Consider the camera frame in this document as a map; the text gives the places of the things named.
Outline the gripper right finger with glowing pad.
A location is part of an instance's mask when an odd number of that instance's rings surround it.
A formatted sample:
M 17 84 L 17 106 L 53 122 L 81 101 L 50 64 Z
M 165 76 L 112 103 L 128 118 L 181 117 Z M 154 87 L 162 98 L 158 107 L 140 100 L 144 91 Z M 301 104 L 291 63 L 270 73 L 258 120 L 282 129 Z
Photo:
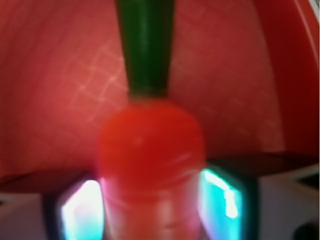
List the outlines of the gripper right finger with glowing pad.
M 274 152 L 212 157 L 201 173 L 202 240 L 317 240 L 319 158 Z

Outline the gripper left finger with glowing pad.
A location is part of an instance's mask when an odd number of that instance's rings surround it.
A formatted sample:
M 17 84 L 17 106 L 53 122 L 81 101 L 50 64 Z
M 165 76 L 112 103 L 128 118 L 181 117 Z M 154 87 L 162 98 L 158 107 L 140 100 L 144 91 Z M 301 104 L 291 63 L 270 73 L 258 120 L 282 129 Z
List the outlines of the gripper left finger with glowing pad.
M 98 181 L 83 170 L 0 178 L 2 240 L 101 240 L 104 204 Z

